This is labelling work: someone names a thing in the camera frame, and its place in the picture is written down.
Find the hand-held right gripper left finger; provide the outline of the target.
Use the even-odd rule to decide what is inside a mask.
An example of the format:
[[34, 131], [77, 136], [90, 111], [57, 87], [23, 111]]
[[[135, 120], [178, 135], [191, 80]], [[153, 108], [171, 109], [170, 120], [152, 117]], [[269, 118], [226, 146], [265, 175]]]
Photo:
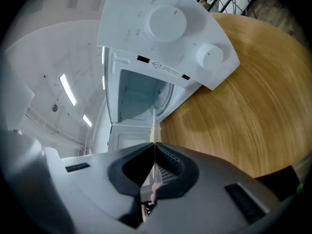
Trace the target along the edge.
[[49, 233], [153, 234], [153, 219], [142, 218], [140, 187], [130, 183], [120, 194], [108, 176], [115, 160], [152, 148], [62, 159], [35, 138], [2, 131], [1, 173], [23, 211]]

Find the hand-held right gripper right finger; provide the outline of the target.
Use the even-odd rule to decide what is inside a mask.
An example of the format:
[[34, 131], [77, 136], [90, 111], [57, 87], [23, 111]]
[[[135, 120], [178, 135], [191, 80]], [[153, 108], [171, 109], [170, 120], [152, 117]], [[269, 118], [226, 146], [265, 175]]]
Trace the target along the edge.
[[156, 206], [138, 230], [147, 234], [259, 234], [280, 200], [265, 185], [215, 156], [170, 144], [156, 160], [173, 173], [156, 191]]

